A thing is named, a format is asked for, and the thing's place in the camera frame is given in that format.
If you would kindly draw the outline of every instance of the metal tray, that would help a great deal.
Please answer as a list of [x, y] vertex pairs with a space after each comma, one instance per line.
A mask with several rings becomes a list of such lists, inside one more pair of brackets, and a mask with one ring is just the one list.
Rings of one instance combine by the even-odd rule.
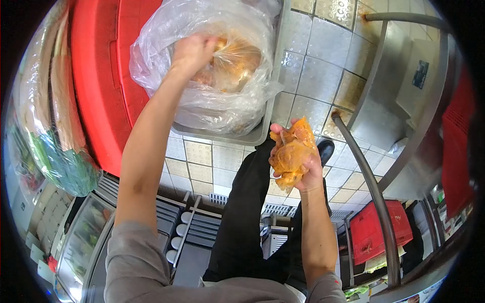
[[[278, 26], [276, 27], [276, 47], [275, 47], [275, 58], [273, 61], [273, 71], [271, 72], [271, 80], [278, 81], [280, 69], [281, 69], [281, 59], [284, 53], [284, 44], [288, 30], [288, 20], [290, 17], [290, 0], [282, 0], [282, 9], [279, 14]], [[234, 137], [233, 135], [217, 135], [208, 130], [189, 128], [183, 126], [179, 123], [174, 122], [172, 124], [172, 131], [176, 134], [197, 137], [201, 139], [215, 140], [226, 143], [241, 144], [248, 146], [257, 146], [264, 142], [268, 136], [268, 130], [271, 123], [271, 114], [273, 113], [273, 105], [275, 98], [271, 98], [266, 102], [266, 111], [261, 122], [247, 135]]]

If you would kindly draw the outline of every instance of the left hand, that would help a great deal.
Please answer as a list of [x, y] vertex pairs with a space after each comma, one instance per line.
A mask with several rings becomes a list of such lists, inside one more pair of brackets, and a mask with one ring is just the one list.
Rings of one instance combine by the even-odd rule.
[[[295, 124], [296, 121], [298, 121], [297, 118], [291, 119], [291, 124]], [[275, 133], [280, 133], [283, 129], [284, 128], [281, 125], [276, 123], [273, 123], [270, 126], [270, 130]], [[274, 155], [275, 152], [276, 146], [271, 150], [271, 156]], [[313, 191], [321, 189], [321, 187], [323, 187], [323, 169], [320, 157], [310, 155], [303, 165], [306, 166], [309, 171], [303, 175], [302, 180], [296, 183], [294, 187], [300, 191]], [[278, 178], [281, 175], [274, 173], [273, 176]]]
[[214, 55], [217, 37], [195, 33], [175, 43], [170, 70], [187, 80], [206, 66]]

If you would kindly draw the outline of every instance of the gray shirt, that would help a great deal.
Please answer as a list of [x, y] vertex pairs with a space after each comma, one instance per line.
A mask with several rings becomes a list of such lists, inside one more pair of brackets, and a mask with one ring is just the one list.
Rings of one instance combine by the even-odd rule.
[[[265, 279], [231, 278], [201, 288], [170, 285], [169, 265], [158, 238], [148, 226], [134, 222], [113, 228], [108, 242], [106, 272], [106, 303], [299, 302], [284, 285]], [[322, 275], [309, 288], [307, 302], [346, 302], [341, 284], [334, 272]]]

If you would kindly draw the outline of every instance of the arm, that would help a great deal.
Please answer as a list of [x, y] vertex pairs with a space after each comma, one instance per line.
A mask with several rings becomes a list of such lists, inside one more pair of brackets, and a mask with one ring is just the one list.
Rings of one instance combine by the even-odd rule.
[[[282, 129], [280, 125], [271, 125], [271, 131], [275, 133]], [[310, 156], [304, 165], [309, 168], [309, 172], [295, 188], [300, 190], [302, 200], [302, 262], [310, 288], [317, 278], [335, 271], [337, 240], [325, 204], [322, 162], [318, 156]]]
[[114, 225], [134, 221], [157, 232], [155, 197], [165, 160], [168, 134], [188, 81], [211, 59], [216, 39], [195, 34], [175, 45], [172, 65], [138, 117], [121, 159]]

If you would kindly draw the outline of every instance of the black shoe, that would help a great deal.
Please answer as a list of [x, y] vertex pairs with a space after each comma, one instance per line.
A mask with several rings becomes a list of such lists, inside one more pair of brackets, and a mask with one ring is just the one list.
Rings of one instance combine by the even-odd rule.
[[330, 139], [324, 139], [317, 145], [318, 153], [320, 154], [320, 160], [322, 161], [322, 167], [327, 164], [328, 160], [332, 157], [335, 150], [335, 144]]

